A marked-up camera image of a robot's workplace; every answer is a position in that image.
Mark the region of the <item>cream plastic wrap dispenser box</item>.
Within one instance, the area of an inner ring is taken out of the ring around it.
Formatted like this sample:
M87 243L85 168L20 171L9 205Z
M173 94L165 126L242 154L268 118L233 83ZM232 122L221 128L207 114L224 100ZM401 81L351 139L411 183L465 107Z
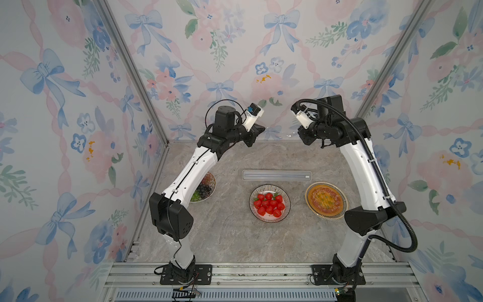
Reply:
M310 171L243 170L244 181L304 182L312 180Z

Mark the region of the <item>plate of red strawberries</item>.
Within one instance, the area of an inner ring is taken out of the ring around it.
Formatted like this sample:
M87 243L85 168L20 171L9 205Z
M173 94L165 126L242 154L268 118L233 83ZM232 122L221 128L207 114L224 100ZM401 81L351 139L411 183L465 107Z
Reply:
M277 223L290 213L291 201L288 194L279 186L262 185L249 197L249 208L255 218L265 223Z

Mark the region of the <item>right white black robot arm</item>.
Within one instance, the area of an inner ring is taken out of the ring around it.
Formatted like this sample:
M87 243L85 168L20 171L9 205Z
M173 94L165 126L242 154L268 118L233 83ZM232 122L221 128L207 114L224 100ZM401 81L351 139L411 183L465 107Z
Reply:
M361 202L360 206L345 212L348 231L342 247L334 255L329 268L313 269L314 283L360 284L362 259L373 240L379 240L400 252L416 251L416 233L403 215L406 205L396 201L387 185L376 160L366 121L349 118L340 95L300 99L292 105L291 111L301 124L298 135L305 145L311 145L316 140L329 140L331 145L339 148L357 183ZM394 217L399 218L408 231L410 246L402 247L377 235L381 226Z

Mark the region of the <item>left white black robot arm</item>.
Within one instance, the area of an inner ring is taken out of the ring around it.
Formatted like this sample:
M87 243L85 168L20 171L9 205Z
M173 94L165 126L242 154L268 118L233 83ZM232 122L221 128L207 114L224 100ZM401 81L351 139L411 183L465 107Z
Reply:
M264 110L254 103L242 112L231 106L219 107L214 122L207 125L182 172L161 194L154 193L149 198L152 224L169 248L168 264L155 269L162 285L191 285L207 270L207 266L196 265L188 238L194 225L188 210L191 198L225 152L239 142L253 146L265 130L257 124L263 114Z

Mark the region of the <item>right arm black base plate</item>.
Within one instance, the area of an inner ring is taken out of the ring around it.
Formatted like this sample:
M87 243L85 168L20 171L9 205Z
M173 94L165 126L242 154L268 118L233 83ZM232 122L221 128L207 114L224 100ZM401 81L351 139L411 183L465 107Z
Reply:
M346 268L339 264L313 264L310 266L313 284L321 285L365 285L366 279L362 273L362 269L356 272L356 267Z

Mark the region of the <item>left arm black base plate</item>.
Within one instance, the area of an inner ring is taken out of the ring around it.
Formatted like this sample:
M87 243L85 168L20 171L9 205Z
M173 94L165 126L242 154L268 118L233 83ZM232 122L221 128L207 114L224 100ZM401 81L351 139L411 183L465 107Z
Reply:
M187 269L180 269L172 263L161 266L160 285L185 286L210 285L213 276L211 264L192 264Z

